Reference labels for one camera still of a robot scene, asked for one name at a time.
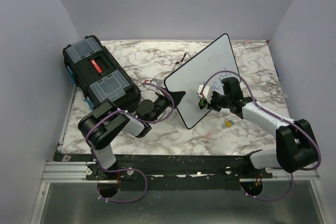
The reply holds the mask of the green black whiteboard eraser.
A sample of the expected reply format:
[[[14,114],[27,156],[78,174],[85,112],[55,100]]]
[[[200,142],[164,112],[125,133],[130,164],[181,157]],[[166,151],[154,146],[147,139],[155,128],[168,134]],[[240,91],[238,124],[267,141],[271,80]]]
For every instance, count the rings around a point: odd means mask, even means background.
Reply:
[[[205,99],[200,99],[199,103],[198,103],[199,108],[202,110],[204,108],[206,108],[207,106],[207,101]]]

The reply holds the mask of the white whiteboard black frame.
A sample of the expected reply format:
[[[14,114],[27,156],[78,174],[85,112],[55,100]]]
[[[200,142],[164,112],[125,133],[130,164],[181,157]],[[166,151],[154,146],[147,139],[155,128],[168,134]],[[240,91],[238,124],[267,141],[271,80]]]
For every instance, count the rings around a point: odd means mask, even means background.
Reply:
[[[199,108],[198,87],[205,83],[224,94],[222,80],[239,78],[231,72],[239,73],[239,70],[229,35],[224,33],[164,79],[169,92],[185,92],[177,111],[187,129],[192,129],[210,112]]]

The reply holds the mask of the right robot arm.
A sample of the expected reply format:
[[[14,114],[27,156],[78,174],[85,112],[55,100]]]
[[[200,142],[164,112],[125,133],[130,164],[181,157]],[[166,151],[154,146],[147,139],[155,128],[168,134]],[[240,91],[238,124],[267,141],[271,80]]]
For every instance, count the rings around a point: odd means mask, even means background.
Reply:
[[[252,97],[245,97],[239,80],[229,77],[222,80],[223,94],[210,86],[200,85],[197,90],[199,107],[219,112],[228,109],[241,119],[250,121],[275,138],[273,150],[256,151],[241,165],[242,173],[249,178],[263,168],[281,168],[288,173],[306,169],[320,161],[320,152],[308,121],[284,118],[260,106]]]

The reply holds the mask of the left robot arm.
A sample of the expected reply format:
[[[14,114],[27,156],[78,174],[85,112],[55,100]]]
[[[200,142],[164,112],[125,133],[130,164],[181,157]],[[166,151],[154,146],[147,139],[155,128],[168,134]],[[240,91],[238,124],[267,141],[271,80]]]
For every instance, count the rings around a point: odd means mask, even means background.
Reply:
[[[90,147],[92,156],[98,162],[98,173],[104,179],[116,175],[116,157],[111,142],[122,131],[137,138],[147,135],[151,124],[161,121],[159,117],[168,107],[175,109],[186,95],[185,91],[169,92],[164,90],[155,101],[142,100],[135,114],[117,108],[107,101],[86,115],[78,123],[78,129]]]

